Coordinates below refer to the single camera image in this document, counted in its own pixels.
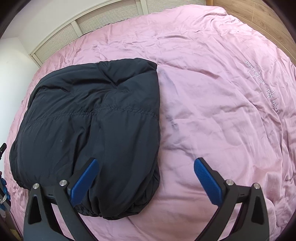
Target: blue object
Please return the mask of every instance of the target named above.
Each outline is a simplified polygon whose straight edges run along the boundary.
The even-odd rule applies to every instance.
[[[223,203],[222,190],[199,159],[194,161],[194,172],[212,204],[220,207]]]
[[[84,171],[84,173],[80,176],[78,181],[75,183],[73,188],[71,189],[70,194],[70,203],[72,206],[76,206],[81,204],[82,199],[86,195],[89,190],[92,182],[97,176],[100,170],[99,162],[97,159],[93,159],[88,168]]]
[[[5,180],[4,178],[2,178],[2,177],[1,177],[1,183],[2,183],[2,185],[3,185],[3,192],[4,192],[4,194],[6,194],[6,195],[7,195],[7,199],[10,200],[11,197],[10,197],[10,194],[9,194],[9,192],[8,192],[8,190],[7,190],[7,187],[6,187],[7,182],[6,182],[6,180]],[[6,210],[6,207],[4,206],[4,204],[0,204],[0,208],[1,208],[2,210],[4,210],[4,211]]]

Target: folded black jacket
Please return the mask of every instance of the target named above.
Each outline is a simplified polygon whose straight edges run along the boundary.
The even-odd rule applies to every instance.
[[[93,157],[103,166],[76,210],[110,220],[139,213],[160,181],[156,68],[144,59],[122,59],[42,78],[10,150],[18,185],[56,185]]]

